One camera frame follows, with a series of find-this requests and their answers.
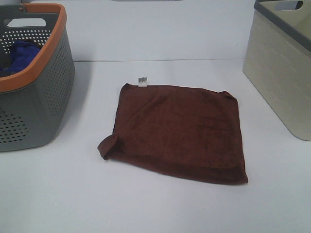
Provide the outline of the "blue towel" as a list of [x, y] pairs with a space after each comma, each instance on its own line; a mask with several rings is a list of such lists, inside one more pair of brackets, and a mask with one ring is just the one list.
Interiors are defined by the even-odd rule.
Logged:
[[40, 52], [42, 46], [33, 40], [17, 40], [10, 46], [10, 66], [0, 68], [0, 76], [6, 77], [24, 70]]

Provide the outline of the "beige basket with grey rim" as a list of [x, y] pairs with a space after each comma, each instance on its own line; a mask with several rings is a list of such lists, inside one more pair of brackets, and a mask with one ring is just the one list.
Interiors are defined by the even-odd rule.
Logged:
[[311, 2], [257, 0], [243, 72], [292, 135], [311, 139]]

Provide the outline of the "grey basket with orange rim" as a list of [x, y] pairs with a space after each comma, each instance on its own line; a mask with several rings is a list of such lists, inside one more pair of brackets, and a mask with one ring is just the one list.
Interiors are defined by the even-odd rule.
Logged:
[[75, 74], [66, 21], [61, 4], [0, 7], [1, 70], [12, 64], [11, 47], [16, 41], [30, 40], [41, 47], [26, 68], [0, 78], [1, 151], [43, 146], [55, 137]]

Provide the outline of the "brown towel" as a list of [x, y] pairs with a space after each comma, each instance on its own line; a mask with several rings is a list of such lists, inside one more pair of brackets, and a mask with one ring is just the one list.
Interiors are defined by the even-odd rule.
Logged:
[[206, 183], [248, 182], [239, 104], [227, 91], [125, 84], [105, 160]]

